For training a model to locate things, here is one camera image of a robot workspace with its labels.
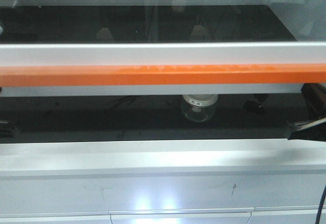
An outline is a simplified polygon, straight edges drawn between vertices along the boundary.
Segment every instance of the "orange rail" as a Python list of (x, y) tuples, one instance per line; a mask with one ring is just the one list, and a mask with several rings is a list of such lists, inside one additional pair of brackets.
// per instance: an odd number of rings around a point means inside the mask
[(0, 87), (326, 82), (326, 64), (0, 67)]

